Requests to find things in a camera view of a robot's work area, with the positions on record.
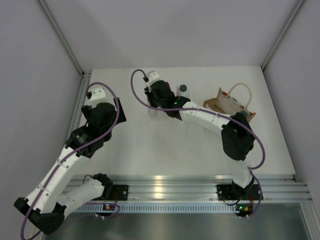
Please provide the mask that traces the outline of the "clear conical tube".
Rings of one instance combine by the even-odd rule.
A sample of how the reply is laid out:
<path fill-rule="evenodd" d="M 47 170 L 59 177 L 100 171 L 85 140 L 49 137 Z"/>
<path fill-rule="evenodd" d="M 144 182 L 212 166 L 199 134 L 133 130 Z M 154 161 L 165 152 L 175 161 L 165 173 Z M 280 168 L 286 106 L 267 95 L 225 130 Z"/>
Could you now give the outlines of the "clear conical tube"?
<path fill-rule="evenodd" d="M 158 114 L 157 108 L 153 106 L 149 106 L 147 111 L 150 117 L 155 117 Z"/>

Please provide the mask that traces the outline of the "white bottle grey cap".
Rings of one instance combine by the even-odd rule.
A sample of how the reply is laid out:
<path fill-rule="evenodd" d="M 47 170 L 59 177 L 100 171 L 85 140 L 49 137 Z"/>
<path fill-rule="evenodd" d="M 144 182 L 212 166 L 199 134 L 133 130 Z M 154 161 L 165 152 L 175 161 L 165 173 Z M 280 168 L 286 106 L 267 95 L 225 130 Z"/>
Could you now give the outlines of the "white bottle grey cap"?
<path fill-rule="evenodd" d="M 189 98 L 190 94 L 189 94 L 189 89 L 187 85 L 185 84 L 178 85 L 176 88 L 176 95 L 178 97 Z"/>

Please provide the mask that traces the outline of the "jute watermelon canvas bag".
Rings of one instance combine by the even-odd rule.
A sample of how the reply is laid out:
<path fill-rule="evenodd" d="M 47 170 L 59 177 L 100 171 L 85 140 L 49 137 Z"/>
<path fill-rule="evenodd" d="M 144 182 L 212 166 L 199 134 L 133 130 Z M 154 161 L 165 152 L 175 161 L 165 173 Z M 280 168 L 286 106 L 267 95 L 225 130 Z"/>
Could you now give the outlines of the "jute watermelon canvas bag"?
<path fill-rule="evenodd" d="M 244 86 L 248 91 L 248 101 L 245 104 L 239 102 L 236 98 L 231 96 L 232 91 L 238 87 Z M 218 113 L 227 114 L 227 115 L 235 115 L 236 113 L 240 113 L 241 111 L 250 112 L 250 118 L 246 120 L 250 122 L 255 116 L 256 112 L 252 112 L 248 110 L 250 103 L 252 102 L 253 94 L 250 87 L 245 83 L 236 83 L 234 84 L 228 92 L 222 90 L 220 87 L 216 97 L 207 99 L 203 102 L 203 107 L 213 110 Z"/>

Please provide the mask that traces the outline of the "clear square bottle black label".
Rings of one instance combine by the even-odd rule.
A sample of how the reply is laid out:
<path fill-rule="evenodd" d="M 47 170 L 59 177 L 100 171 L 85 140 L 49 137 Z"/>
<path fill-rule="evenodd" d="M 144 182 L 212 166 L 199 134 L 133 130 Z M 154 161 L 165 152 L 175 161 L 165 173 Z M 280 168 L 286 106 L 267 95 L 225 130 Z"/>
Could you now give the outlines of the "clear square bottle black label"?
<path fill-rule="evenodd" d="M 240 111 L 240 113 L 241 113 L 242 115 L 244 115 L 244 117 L 245 117 L 246 119 L 249 119 L 250 116 L 251 116 L 250 112 L 247 112 L 247 111 L 245 111 L 245 110 Z"/>

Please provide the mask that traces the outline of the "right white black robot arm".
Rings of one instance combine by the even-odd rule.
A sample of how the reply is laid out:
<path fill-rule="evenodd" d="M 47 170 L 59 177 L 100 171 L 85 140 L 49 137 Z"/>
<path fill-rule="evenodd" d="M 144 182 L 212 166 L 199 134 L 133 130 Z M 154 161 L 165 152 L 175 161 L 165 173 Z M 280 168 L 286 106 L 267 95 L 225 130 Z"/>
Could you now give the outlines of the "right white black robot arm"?
<path fill-rule="evenodd" d="M 255 138 L 246 117 L 237 112 L 234 115 L 221 114 L 197 105 L 189 98 L 176 96 L 164 80 L 143 78 L 146 86 L 144 93 L 148 104 L 163 109 L 171 118 L 195 123 L 221 137 L 224 153 L 232 159 L 229 164 L 233 170 L 230 193 L 242 200 L 251 193 L 254 177 L 246 163 L 247 154 L 254 147 Z"/>

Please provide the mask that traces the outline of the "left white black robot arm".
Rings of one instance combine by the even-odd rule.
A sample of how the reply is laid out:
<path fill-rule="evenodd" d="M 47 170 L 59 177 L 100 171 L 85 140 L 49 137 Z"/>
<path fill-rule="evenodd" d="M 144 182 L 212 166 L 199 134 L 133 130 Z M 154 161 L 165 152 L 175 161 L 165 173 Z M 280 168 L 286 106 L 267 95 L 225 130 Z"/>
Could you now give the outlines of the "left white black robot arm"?
<path fill-rule="evenodd" d="M 112 126 L 127 120 L 119 98 L 114 99 L 113 104 L 84 105 L 81 111 L 86 123 L 71 133 L 58 160 L 35 190 L 14 203 L 14 207 L 46 235 L 54 233 L 68 215 L 85 203 L 114 198 L 113 181 L 103 173 L 63 193 L 78 170 L 111 139 Z"/>

